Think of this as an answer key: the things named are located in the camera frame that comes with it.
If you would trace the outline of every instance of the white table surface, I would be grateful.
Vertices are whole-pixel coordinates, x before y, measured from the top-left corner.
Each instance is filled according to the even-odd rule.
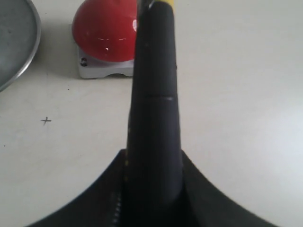
[[[126,141],[131,79],[77,73],[70,24],[82,0],[33,2],[39,52],[0,93],[1,227],[71,201]],[[176,2],[182,147],[216,187],[282,227],[303,226],[302,10],[301,0]]]

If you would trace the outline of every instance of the round metal plate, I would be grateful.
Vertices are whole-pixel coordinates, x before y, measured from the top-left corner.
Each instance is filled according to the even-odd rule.
[[[40,18],[30,0],[0,0],[0,92],[27,69],[40,35]]]

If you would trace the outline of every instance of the red button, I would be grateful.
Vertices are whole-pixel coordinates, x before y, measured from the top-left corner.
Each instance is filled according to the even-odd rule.
[[[137,0],[86,0],[72,24],[77,45],[110,62],[134,59],[136,31]]]

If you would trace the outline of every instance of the yellow stripe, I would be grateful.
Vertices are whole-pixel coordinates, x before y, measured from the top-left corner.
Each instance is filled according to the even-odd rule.
[[[172,8],[174,8],[174,5],[175,5],[175,4],[174,4],[174,0],[156,0],[156,1],[163,1],[163,2],[166,2],[166,3],[170,4]]]

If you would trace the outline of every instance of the black base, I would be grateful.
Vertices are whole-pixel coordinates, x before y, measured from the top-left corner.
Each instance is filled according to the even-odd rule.
[[[166,217],[136,220],[124,208],[125,151],[82,195],[29,227],[274,227],[248,212],[217,190],[183,153],[185,189]]]

